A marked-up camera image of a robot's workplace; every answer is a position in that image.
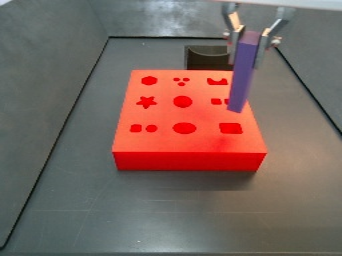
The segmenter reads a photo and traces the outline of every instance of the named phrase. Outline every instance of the circle hole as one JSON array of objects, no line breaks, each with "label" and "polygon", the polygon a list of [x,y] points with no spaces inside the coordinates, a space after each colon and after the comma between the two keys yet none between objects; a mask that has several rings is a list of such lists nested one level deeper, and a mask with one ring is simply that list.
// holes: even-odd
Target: circle hole
[{"label": "circle hole", "polygon": [[146,127],[147,132],[155,132],[157,130],[158,130],[157,125],[154,125],[154,124],[147,125],[147,127]]},{"label": "circle hole", "polygon": [[174,98],[174,104],[181,108],[188,108],[192,106],[193,100],[188,96],[178,96]]}]

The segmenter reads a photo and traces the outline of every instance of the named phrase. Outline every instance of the red shape sorter block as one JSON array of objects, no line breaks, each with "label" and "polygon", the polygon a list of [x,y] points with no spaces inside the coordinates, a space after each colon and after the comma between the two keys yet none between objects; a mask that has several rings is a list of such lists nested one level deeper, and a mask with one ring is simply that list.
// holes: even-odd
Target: red shape sorter block
[{"label": "red shape sorter block", "polygon": [[228,110],[232,76],[133,71],[113,145],[119,170],[258,170],[268,149],[249,103]]}]

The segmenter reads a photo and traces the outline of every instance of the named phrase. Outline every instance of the black object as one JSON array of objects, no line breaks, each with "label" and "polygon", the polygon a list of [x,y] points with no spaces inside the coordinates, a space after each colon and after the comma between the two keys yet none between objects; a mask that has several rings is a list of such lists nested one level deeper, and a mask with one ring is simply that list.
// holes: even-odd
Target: black object
[{"label": "black object", "polygon": [[189,70],[233,70],[226,46],[188,45],[185,55]]}]

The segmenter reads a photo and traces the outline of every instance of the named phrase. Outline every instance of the purple block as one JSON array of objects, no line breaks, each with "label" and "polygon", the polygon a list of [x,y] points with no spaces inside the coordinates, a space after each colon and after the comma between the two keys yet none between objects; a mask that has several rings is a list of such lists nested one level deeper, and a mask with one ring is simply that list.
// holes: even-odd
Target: purple block
[{"label": "purple block", "polygon": [[242,112],[252,87],[261,33],[246,31],[238,42],[229,110]]}]

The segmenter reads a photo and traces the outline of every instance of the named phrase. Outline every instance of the gray table surface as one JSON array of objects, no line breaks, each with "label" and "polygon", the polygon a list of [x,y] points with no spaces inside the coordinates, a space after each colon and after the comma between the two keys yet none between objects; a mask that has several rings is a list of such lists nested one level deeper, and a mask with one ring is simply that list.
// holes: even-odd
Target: gray table surface
[{"label": "gray table surface", "polygon": [[7,253],[342,252],[342,143],[277,52],[250,103],[269,147],[257,174],[119,172],[111,144],[133,69],[184,69],[185,45],[111,39]]}]

